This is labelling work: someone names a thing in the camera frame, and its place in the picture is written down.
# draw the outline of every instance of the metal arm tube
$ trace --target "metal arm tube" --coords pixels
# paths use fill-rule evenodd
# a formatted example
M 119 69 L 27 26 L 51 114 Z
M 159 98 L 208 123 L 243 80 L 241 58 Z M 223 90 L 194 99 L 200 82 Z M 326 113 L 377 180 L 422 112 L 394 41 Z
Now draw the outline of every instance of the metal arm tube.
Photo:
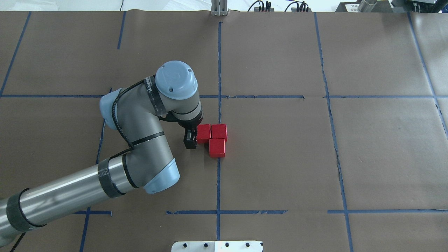
M 108 171 L 112 182 L 121 193 L 134 189 L 126 177 L 121 156 L 108 162 Z M 1 200 L 0 247 L 10 243 L 17 234 L 37 229 L 48 222 L 107 199 L 109 197 L 99 181 L 98 165 L 94 165 L 23 192 L 18 198 L 15 215 L 11 214 L 13 206 L 9 198 Z M 27 222 L 30 229 L 17 230 L 17 223 L 20 222 Z

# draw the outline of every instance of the black tape band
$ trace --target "black tape band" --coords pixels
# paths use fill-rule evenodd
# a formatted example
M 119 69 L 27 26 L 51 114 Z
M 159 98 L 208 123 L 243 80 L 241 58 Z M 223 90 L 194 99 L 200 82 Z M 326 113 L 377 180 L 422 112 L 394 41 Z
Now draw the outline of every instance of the black tape band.
M 15 230 L 22 233 L 45 226 L 34 225 L 25 217 L 25 214 L 20 207 L 20 196 L 27 190 L 29 190 L 29 188 L 11 196 L 6 205 L 6 217 L 8 218 L 9 223 Z
M 154 76 L 146 77 L 143 81 L 146 86 L 146 91 L 148 92 L 149 100 L 151 101 L 152 106 L 154 107 L 156 115 L 158 117 L 166 115 L 168 112 L 162 102 L 162 99 L 160 98 L 159 91 L 155 86 Z
M 134 183 L 134 181 L 131 178 L 131 175 L 129 175 L 128 166 L 126 165 L 126 154 L 123 155 L 123 169 L 125 170 L 126 178 L 129 181 L 129 184 L 131 184 L 132 187 L 138 188 L 138 186 Z
M 194 109 L 192 109 L 190 112 L 187 112 L 187 113 L 178 113 L 178 112 L 175 112 L 175 111 L 173 111 L 173 113 L 178 114 L 178 115 L 187 115 L 187 114 L 193 112 L 194 110 L 196 110 L 198 108 L 198 106 L 199 106 L 199 103 L 198 103 L 198 105 L 196 105 L 196 107 Z
M 155 134 L 149 135 L 147 137 L 141 138 L 139 140 L 133 141 L 132 145 L 137 145 L 139 143 L 143 143 L 143 142 L 149 141 L 149 140 L 154 139 L 156 137 L 160 137 L 161 135 L 165 135 L 165 132 L 161 131 L 159 133 L 155 133 Z
M 109 198 L 125 195 L 125 193 L 118 190 L 115 183 L 112 181 L 109 173 L 109 159 L 105 159 L 98 164 L 98 180 L 104 193 L 106 193 Z

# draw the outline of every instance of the white metal plate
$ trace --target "white metal plate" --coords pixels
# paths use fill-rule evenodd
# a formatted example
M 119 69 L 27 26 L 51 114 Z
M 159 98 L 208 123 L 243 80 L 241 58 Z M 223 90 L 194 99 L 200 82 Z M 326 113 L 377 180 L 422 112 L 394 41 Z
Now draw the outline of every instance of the white metal plate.
M 171 252 L 263 252 L 263 242 L 184 241 L 175 242 L 171 247 Z

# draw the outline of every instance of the metal bracket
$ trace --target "metal bracket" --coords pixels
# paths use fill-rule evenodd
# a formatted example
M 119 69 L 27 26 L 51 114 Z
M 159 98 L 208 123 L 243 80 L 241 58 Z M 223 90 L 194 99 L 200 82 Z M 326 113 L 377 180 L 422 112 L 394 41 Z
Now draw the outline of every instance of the metal bracket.
M 263 252 L 260 241 L 201 241 L 175 242 L 171 252 Z
M 212 16 L 227 16 L 227 0 L 211 0 Z

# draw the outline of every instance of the black cable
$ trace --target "black cable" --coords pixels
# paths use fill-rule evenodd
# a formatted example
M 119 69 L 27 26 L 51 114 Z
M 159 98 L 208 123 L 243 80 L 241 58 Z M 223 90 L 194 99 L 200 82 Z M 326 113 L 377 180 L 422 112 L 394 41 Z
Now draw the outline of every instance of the black cable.
M 266 8 L 264 9 L 264 11 L 271 11 L 271 5 L 272 5 L 272 2 L 266 1 Z
M 302 2 L 302 4 L 300 4 L 300 7 L 297 11 L 302 12 L 302 9 L 303 9 L 303 11 L 305 11 L 305 2 L 304 1 Z
M 435 4 L 430 9 L 431 13 L 439 13 L 446 5 L 448 4 L 448 0 L 437 0 Z
M 258 8 L 258 11 L 261 11 L 261 10 L 263 10 L 264 9 L 264 3 L 263 3 L 263 1 L 261 1 L 261 0 L 257 0 L 257 1 L 255 1 L 250 7 L 249 7 L 249 10 L 247 10 L 247 11 L 250 11 L 250 9 L 256 4 L 256 3 L 258 3 L 259 5 L 263 5 L 263 7 L 259 7 Z
M 127 152 L 130 152 L 131 150 L 132 150 L 132 149 L 129 148 L 129 149 L 125 149 L 124 151 L 120 151 L 119 153 L 113 155 L 110 159 L 112 159 L 112 158 L 116 158 L 116 157 L 118 157 L 118 156 L 121 156 L 121 155 L 123 155 L 123 154 L 125 154 L 125 153 L 127 153 Z
M 299 9 L 299 2 L 292 2 L 286 7 L 286 9 L 284 9 L 284 12 L 286 12 L 288 10 L 288 8 L 293 4 L 297 4 L 297 9 Z
M 26 233 L 22 233 L 19 237 L 19 239 L 17 239 L 16 244 L 14 244 L 14 247 L 9 251 L 9 252 L 14 252 L 17 248 L 17 246 L 19 246 L 20 241 L 22 241 L 22 238 L 25 236 Z
M 127 93 L 129 90 L 133 89 L 134 87 L 143 84 L 144 81 L 141 80 L 137 83 L 135 83 L 134 85 L 126 88 L 124 91 L 120 92 L 119 95 L 115 98 L 115 101 L 113 101 L 112 104 L 112 119 L 113 119 L 113 123 L 115 124 L 116 129 L 118 130 L 118 132 L 120 133 L 121 137 L 128 143 L 128 146 L 131 147 L 131 149 L 134 149 L 134 145 L 131 143 L 131 141 L 129 140 L 129 138 L 124 134 L 123 130 L 121 129 L 120 125 L 118 125 L 118 120 L 116 118 L 116 104 L 118 103 L 118 100 L 125 94 Z

